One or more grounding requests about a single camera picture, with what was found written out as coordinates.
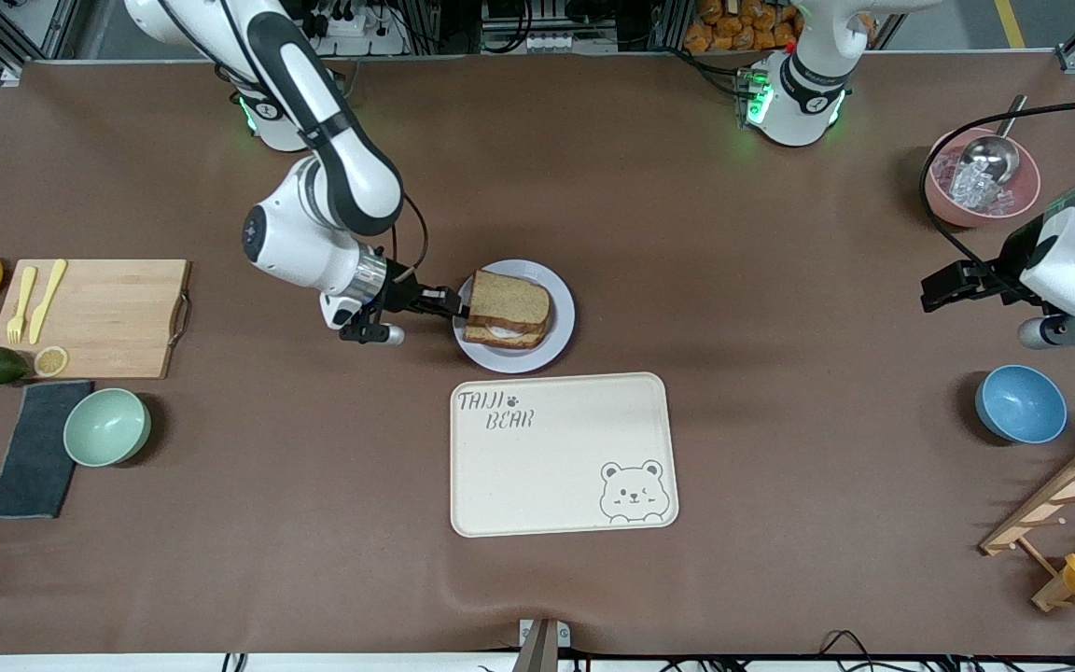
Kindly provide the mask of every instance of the cutting board handle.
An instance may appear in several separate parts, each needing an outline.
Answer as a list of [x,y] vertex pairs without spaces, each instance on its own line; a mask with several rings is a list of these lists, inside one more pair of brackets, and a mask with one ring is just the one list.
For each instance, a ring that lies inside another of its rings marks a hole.
[[176,303],[176,312],[173,316],[173,324],[176,325],[172,335],[168,337],[168,347],[172,348],[176,344],[176,341],[181,340],[181,337],[185,335],[185,329],[188,327],[188,312],[192,303],[188,300],[188,289],[181,290],[181,301]]

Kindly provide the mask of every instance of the bear drawing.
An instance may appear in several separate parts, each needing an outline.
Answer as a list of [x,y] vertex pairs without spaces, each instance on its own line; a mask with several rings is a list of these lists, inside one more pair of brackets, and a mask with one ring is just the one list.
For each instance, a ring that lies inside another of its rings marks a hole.
[[600,476],[604,480],[600,510],[611,523],[661,520],[670,509],[670,495],[661,486],[661,464],[653,459],[628,468],[608,462]]

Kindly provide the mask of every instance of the yellow floor line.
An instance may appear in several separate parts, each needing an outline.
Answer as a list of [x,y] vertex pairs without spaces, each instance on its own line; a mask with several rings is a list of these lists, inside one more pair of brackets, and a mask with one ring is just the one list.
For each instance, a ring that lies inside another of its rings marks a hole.
[[1010,0],[993,0],[993,5],[998,8],[998,18],[1002,20],[1002,30],[1006,31],[1006,41],[1010,44],[1010,49],[1027,49],[1028,43],[1022,41],[1019,18],[1015,17],[1015,8],[1012,8]]

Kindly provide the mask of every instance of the dark blue cloth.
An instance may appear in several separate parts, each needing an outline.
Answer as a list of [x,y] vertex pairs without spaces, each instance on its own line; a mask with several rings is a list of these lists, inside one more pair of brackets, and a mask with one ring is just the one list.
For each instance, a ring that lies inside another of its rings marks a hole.
[[64,420],[90,391],[90,380],[25,387],[0,469],[0,518],[60,515],[75,464],[64,452]]

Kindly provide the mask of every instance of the lemon slice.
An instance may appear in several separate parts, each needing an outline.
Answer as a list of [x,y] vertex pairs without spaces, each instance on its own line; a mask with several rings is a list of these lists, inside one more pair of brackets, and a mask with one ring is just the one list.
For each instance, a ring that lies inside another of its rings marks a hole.
[[64,371],[64,367],[68,363],[68,351],[59,347],[59,345],[48,345],[48,347],[35,354],[35,375],[40,378],[54,377],[60,371]]

